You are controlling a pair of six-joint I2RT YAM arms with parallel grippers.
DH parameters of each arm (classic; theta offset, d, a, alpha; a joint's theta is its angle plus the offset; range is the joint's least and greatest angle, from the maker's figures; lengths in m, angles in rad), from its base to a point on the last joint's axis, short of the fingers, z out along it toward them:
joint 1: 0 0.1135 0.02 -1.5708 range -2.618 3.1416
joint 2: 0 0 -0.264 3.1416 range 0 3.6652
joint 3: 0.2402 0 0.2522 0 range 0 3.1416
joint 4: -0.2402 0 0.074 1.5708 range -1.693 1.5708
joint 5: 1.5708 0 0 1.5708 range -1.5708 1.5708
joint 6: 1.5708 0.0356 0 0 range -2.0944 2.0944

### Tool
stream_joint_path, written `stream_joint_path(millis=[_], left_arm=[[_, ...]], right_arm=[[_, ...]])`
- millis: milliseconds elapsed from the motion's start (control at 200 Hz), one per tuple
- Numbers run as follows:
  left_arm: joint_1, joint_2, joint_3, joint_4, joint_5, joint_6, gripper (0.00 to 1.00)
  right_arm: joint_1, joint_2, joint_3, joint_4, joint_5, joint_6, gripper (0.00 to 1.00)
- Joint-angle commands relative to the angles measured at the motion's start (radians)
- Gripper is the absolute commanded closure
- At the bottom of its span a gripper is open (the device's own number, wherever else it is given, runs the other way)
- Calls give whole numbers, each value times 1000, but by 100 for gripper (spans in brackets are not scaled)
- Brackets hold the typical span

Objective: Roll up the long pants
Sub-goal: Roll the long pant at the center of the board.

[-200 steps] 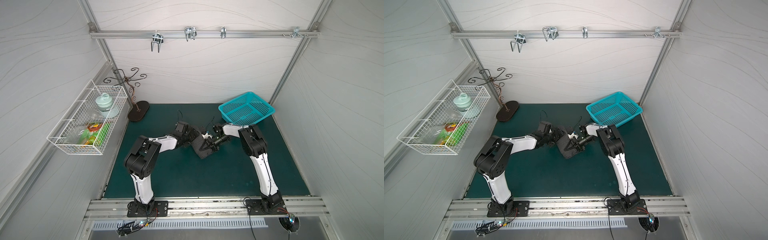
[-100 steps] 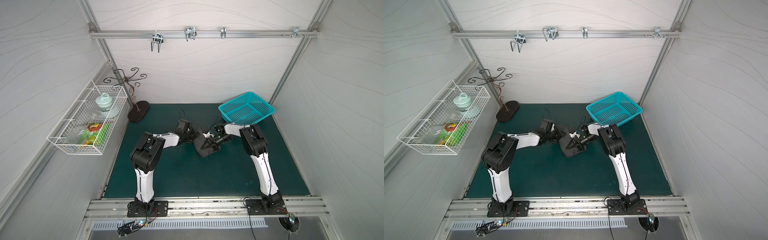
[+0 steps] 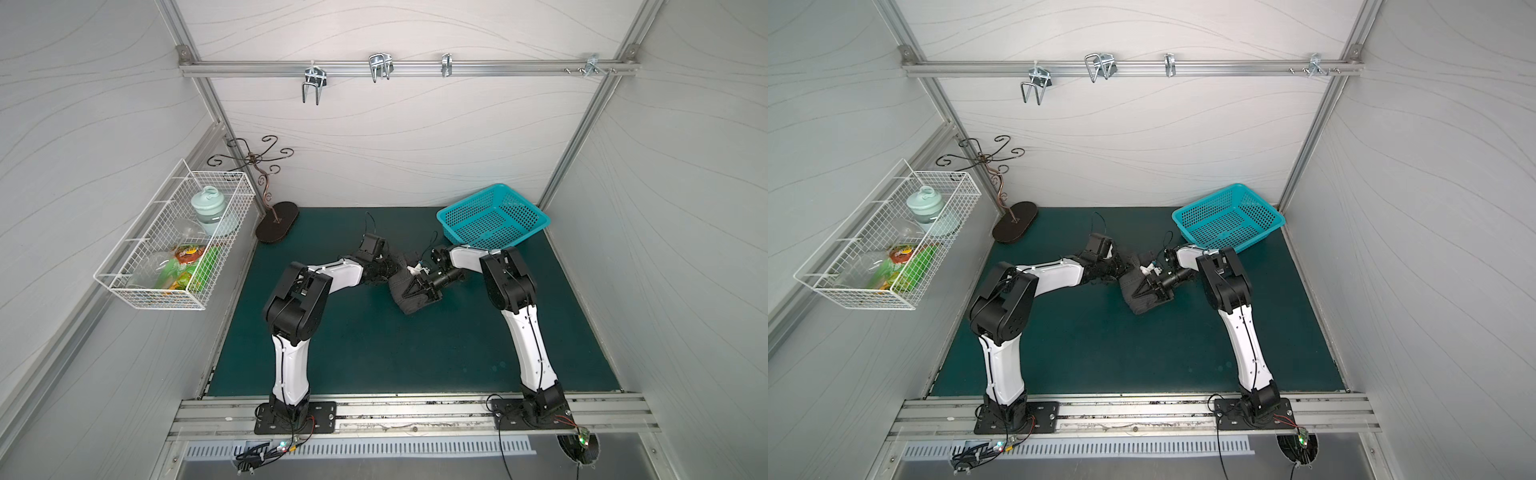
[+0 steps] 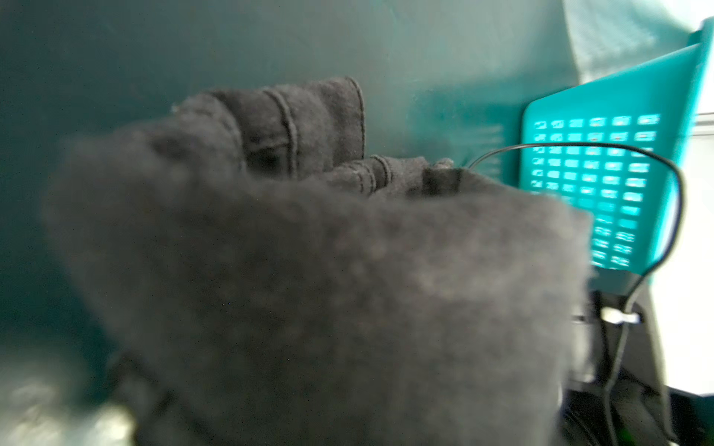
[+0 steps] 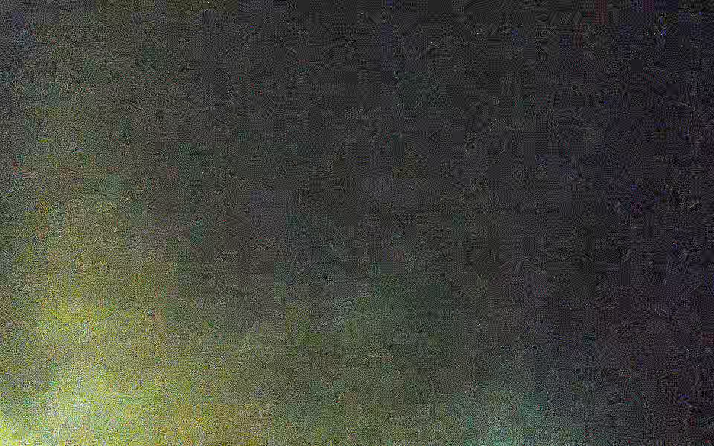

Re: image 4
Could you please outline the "dark grey long pants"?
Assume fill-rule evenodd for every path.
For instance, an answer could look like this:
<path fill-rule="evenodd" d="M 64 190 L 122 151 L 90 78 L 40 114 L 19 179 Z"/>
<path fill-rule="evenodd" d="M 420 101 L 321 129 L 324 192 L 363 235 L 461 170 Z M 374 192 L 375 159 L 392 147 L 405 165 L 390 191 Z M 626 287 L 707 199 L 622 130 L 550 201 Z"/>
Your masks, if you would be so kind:
<path fill-rule="evenodd" d="M 69 145 L 46 231 L 119 349 L 134 442 L 550 442 L 591 215 L 365 139 L 337 78 Z"/>

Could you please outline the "teal plastic basket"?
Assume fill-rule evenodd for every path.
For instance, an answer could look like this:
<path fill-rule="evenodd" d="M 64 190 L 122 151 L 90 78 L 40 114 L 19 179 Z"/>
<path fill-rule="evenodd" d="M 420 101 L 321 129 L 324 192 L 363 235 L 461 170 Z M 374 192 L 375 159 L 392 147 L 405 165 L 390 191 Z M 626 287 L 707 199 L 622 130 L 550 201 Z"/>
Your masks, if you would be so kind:
<path fill-rule="evenodd" d="M 643 274 L 669 239 L 681 165 L 710 65 L 713 20 L 688 45 L 528 105 L 519 187 L 594 215 L 592 263 Z"/>

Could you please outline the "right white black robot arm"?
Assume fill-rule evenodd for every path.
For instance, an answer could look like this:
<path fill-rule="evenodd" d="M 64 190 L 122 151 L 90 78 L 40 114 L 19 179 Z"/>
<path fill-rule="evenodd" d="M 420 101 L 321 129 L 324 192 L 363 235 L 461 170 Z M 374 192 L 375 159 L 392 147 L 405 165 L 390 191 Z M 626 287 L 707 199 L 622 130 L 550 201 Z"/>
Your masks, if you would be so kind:
<path fill-rule="evenodd" d="M 669 388 L 665 394 L 634 382 L 610 397 L 611 420 L 598 393 L 570 392 L 554 445 L 711 445 L 713 397 Z"/>

